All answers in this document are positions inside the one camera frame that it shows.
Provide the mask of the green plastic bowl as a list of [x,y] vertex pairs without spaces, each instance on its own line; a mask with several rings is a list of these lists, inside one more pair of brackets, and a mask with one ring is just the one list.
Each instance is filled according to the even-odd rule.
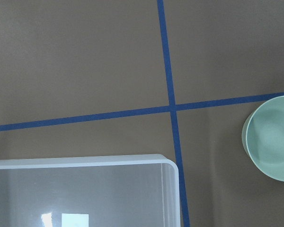
[[284,96],[267,100],[248,116],[241,140],[258,170],[284,182]]

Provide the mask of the translucent white plastic box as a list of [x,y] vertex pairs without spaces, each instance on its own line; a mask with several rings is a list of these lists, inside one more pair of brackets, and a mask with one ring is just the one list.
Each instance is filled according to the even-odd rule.
[[163,155],[0,160],[0,227],[178,227]]

